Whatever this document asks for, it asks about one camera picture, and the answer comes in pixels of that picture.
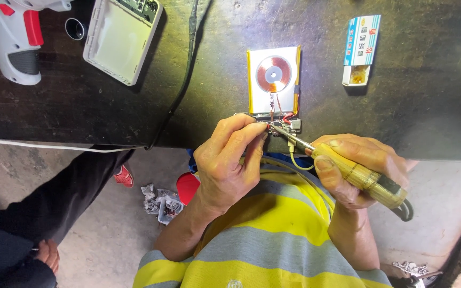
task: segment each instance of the forearm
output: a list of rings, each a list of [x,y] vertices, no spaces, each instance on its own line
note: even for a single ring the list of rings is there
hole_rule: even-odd
[[[366,209],[348,210],[336,203],[328,234],[353,269],[369,271],[380,268],[378,250]]]
[[[195,194],[189,205],[159,234],[154,249],[170,261],[187,259],[193,255],[205,228],[218,216],[203,206]]]

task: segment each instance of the white cable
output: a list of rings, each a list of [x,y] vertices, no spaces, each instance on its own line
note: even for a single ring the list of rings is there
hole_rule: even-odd
[[[126,150],[132,150],[132,149],[143,148],[143,146],[139,146],[139,147],[120,148],[120,149],[113,149],[113,150],[98,150],[98,149],[81,148],[81,147],[69,147],[69,146],[56,146],[56,145],[29,144],[29,143],[22,143],[22,142],[15,142],[15,141],[6,141],[6,140],[0,140],[0,144],[15,145],[15,146],[23,146],[23,147],[32,147],[32,148],[46,148],[46,149],[63,149],[63,150],[88,151],[88,152],[98,152],[98,153],[112,153],[112,152],[119,152],[119,151],[126,151]]]

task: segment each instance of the person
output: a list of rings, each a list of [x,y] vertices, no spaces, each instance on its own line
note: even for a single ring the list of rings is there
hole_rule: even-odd
[[[21,202],[0,210],[0,287],[55,287],[57,246],[112,175],[117,183],[133,186],[125,165],[133,153],[84,152]]]
[[[194,153],[197,192],[142,258],[134,288],[390,287],[367,215],[375,201],[327,156],[314,160],[319,179],[263,156],[265,129],[245,114],[218,122]],[[405,160],[375,139],[320,143],[408,184]]]

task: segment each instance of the leg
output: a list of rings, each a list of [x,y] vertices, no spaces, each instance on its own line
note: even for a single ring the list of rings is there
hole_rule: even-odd
[[[114,149],[97,146],[96,149]],[[84,152],[21,202],[0,210],[0,230],[33,241],[53,239],[60,244],[74,222],[93,202],[115,170],[134,150]]]

